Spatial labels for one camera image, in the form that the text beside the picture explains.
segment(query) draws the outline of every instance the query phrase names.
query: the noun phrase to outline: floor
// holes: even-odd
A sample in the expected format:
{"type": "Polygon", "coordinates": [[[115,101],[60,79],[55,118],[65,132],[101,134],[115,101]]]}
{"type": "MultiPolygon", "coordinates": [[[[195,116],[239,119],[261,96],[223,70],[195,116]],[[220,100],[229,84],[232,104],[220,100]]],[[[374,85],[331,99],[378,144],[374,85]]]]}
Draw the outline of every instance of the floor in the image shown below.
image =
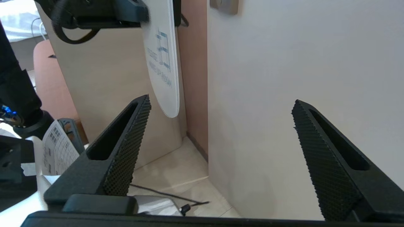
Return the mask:
{"type": "MultiPolygon", "coordinates": [[[[210,183],[208,164],[187,137],[179,149],[135,170],[133,176],[132,183],[136,185],[200,202],[210,201],[209,204],[192,207],[187,216],[241,217],[210,183]]],[[[129,188],[128,195],[160,196],[135,187],[129,188]]],[[[190,203],[173,200],[178,207],[190,203]]]]}

